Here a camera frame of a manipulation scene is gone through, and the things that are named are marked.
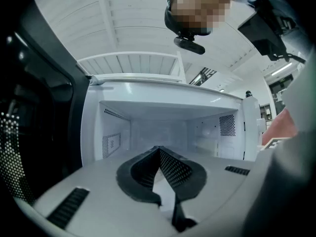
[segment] vent slot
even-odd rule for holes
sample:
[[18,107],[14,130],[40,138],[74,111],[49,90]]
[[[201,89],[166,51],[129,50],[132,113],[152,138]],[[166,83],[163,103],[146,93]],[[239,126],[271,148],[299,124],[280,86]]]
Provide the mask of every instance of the vent slot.
[[219,118],[221,136],[236,136],[234,115],[222,116]]
[[48,220],[61,229],[65,229],[74,214],[89,194],[83,188],[75,188],[48,216]]
[[120,147],[120,133],[102,137],[102,158],[105,159]]
[[119,119],[123,119],[123,120],[126,120],[126,121],[129,121],[127,118],[124,118],[123,116],[119,115],[119,114],[116,114],[115,112],[112,112],[110,111],[109,109],[105,109],[104,110],[104,113],[108,114],[108,115],[112,115],[112,116],[115,116]]
[[227,166],[225,170],[244,176],[248,175],[250,172],[250,169],[238,168],[234,166]]

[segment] ventilation grille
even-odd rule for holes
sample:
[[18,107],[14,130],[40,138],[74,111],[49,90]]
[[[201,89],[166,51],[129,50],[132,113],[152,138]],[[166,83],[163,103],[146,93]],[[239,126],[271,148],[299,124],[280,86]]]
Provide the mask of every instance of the ventilation grille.
[[236,136],[234,115],[222,116],[219,118],[221,136]]
[[238,167],[233,167],[233,166],[227,166],[225,170],[236,173],[236,174],[244,175],[244,176],[248,175],[250,172],[249,169],[238,168]]
[[120,133],[102,137],[102,157],[109,157],[120,147]]
[[172,188],[185,183],[192,174],[191,168],[176,158],[160,151],[160,168]]
[[116,114],[116,113],[114,113],[114,112],[112,112],[112,111],[110,111],[110,110],[108,110],[108,109],[105,109],[105,110],[104,110],[104,113],[106,113],[106,114],[108,114],[108,115],[115,116],[115,117],[117,117],[117,118],[119,118],[119,119],[123,119],[123,120],[129,121],[128,119],[124,118],[123,116],[121,116],[121,115],[119,115],[119,114]]
[[89,194],[89,191],[82,188],[75,188],[57,208],[48,216],[48,220],[61,229],[64,229],[74,214]]
[[35,197],[27,182],[19,152],[19,117],[0,115],[0,173],[11,195],[29,204]]

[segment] pink object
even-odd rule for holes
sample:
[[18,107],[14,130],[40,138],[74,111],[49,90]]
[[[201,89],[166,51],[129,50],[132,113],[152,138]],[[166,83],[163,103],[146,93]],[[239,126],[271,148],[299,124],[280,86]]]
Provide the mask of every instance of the pink object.
[[297,134],[294,121],[287,108],[272,121],[268,130],[262,135],[262,145],[266,145],[272,138],[294,137]]

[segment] fluorescent light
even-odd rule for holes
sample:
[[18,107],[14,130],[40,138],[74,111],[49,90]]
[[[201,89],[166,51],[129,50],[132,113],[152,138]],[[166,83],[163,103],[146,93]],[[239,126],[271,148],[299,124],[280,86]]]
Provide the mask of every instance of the fluorescent light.
[[214,103],[214,102],[216,102],[218,100],[221,100],[221,98],[216,98],[215,100],[211,101],[211,103]]
[[288,67],[289,67],[289,66],[291,66],[291,65],[292,65],[292,62],[291,62],[291,63],[289,63],[289,64],[287,64],[287,65],[286,65],[286,66],[284,66],[283,68],[279,69],[278,71],[276,71],[276,72],[272,73],[272,75],[271,75],[271,76],[276,75],[277,73],[281,72],[282,70],[284,70],[284,69],[288,68]]
[[18,35],[16,32],[14,32],[14,34],[16,35],[16,37],[25,45],[28,46],[25,41],[20,37],[20,35]]
[[197,78],[194,79],[194,82],[197,82],[200,79],[201,79],[201,75],[198,75]]

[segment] ceiling light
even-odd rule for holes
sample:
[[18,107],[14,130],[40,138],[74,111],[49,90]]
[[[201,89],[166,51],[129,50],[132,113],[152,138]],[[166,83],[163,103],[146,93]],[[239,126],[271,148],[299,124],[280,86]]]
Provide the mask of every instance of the ceiling light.
[[16,32],[14,33],[16,35],[16,37],[25,45],[25,46],[28,46],[25,41],[21,38],[20,35],[18,35]]
[[291,66],[291,65],[292,65],[292,62],[291,62],[291,63],[289,63],[289,64],[287,64],[287,65],[286,65],[286,66],[284,66],[283,68],[279,69],[278,71],[276,71],[276,72],[272,73],[272,75],[271,75],[271,76],[276,75],[277,73],[281,72],[282,70],[284,70],[284,69],[288,68],[288,67],[289,67],[289,66]]
[[200,79],[201,79],[201,75],[198,75],[197,78],[194,79],[194,82],[197,82]]
[[6,37],[6,42],[10,44],[12,42],[12,37],[11,36]]
[[23,60],[23,58],[24,58],[24,53],[23,53],[23,52],[20,52],[20,53],[19,53],[19,59],[20,59],[20,60]]

